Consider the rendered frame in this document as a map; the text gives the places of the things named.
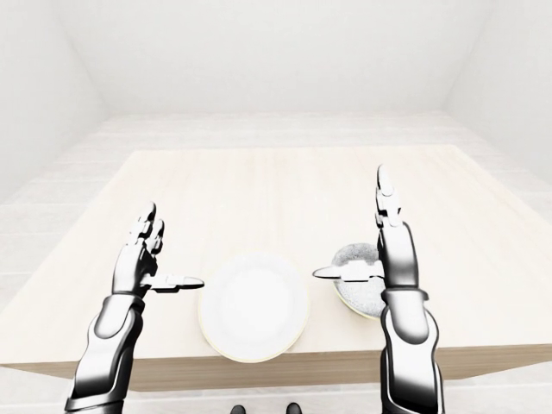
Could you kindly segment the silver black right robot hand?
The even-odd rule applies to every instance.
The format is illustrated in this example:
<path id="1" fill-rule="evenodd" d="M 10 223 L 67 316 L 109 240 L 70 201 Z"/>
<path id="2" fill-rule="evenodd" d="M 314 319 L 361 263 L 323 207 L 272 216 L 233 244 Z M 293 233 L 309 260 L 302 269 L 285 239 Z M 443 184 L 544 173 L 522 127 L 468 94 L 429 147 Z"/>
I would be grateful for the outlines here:
<path id="1" fill-rule="evenodd" d="M 377 169 L 375 221 L 379 229 L 379 259 L 373 264 L 362 260 L 346 265 L 315 270 L 319 279 L 340 279 L 346 283 L 364 283 L 375 277 L 385 281 L 384 301 L 399 303 L 410 300 L 424 304 L 428 294 L 419 288 L 417 253 L 409 225 L 400 216 L 401 202 L 386 166 Z"/>

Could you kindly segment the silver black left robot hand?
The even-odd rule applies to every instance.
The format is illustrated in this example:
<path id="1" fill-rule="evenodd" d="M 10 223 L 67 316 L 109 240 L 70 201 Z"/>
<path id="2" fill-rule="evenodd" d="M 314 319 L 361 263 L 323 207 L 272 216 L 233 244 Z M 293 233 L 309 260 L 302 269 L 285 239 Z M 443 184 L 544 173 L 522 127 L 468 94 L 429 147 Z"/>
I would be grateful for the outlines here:
<path id="1" fill-rule="evenodd" d="M 176 293 L 204 287 L 195 277 L 158 273 L 157 255 L 163 248 L 165 223 L 156 217 L 156 204 L 148 202 L 133 224 L 113 271 L 112 292 L 144 298 L 147 291 Z"/>

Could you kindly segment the grey speckled bowl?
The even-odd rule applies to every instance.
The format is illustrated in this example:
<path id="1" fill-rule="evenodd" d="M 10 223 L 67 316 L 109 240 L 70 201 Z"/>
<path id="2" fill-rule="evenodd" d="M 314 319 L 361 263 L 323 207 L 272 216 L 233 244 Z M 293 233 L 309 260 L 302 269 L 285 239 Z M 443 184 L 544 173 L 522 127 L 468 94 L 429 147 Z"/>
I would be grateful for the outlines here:
<path id="1" fill-rule="evenodd" d="M 369 243 L 353 243 L 344 246 L 336 252 L 331 262 L 333 266 L 347 265 L 351 260 L 364 260 L 373 264 L 379 259 L 378 249 Z M 336 292 L 342 302 L 352 311 L 371 318 L 380 318 L 386 303 L 381 297 L 385 290 L 385 281 L 380 277 L 372 277 L 368 282 L 334 281 Z"/>

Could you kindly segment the white round plate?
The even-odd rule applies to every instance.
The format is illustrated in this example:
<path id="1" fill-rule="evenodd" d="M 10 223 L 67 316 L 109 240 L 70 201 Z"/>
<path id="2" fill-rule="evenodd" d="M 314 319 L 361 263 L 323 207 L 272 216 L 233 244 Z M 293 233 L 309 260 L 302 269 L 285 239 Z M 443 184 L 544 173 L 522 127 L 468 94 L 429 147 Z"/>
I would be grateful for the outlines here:
<path id="1" fill-rule="evenodd" d="M 205 282 L 198 320 L 221 356 L 254 364 L 286 352 L 310 315 L 307 285 L 284 257 L 254 252 L 224 263 Z"/>

